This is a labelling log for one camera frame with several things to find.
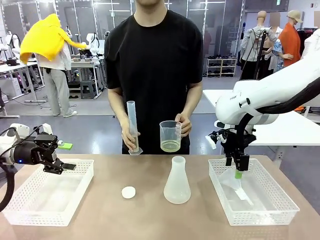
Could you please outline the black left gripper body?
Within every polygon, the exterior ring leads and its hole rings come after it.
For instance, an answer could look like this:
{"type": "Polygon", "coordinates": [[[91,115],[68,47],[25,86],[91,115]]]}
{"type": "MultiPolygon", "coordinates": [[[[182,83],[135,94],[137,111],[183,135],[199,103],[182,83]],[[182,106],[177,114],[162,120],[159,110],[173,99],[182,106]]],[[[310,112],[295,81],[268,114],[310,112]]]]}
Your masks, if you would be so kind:
{"type": "Polygon", "coordinates": [[[52,134],[39,134],[28,137],[13,150],[13,160],[23,165],[50,165],[57,159],[58,137],[52,134]]]}

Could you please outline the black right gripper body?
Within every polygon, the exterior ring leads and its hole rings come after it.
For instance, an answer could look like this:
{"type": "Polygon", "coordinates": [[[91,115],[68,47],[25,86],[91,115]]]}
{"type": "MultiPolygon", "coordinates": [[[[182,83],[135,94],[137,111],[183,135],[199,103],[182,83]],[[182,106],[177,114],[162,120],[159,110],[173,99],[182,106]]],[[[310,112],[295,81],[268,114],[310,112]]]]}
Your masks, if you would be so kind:
{"type": "Polygon", "coordinates": [[[237,133],[234,129],[227,129],[224,132],[225,143],[223,143],[223,152],[226,156],[240,156],[245,154],[245,149],[257,137],[244,130],[243,133],[237,133]]]}

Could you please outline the person's left hand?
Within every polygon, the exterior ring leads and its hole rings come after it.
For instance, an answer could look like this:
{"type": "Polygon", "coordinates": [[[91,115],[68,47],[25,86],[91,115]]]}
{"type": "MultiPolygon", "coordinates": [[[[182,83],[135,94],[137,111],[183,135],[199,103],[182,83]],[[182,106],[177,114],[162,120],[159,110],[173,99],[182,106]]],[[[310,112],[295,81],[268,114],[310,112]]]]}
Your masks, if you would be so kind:
{"type": "Polygon", "coordinates": [[[187,137],[190,134],[192,129],[190,116],[186,113],[179,113],[176,115],[175,121],[181,124],[181,136],[187,137]]]}

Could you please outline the person's right hand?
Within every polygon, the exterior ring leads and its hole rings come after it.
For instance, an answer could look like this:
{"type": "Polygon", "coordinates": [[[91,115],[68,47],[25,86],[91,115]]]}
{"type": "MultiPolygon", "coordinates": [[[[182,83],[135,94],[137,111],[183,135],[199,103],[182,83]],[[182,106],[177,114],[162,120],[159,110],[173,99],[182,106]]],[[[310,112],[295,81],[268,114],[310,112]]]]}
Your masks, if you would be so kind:
{"type": "Polygon", "coordinates": [[[124,144],[129,148],[130,151],[133,151],[137,148],[136,139],[130,133],[130,122],[127,117],[125,117],[121,122],[121,136],[124,144]]]}

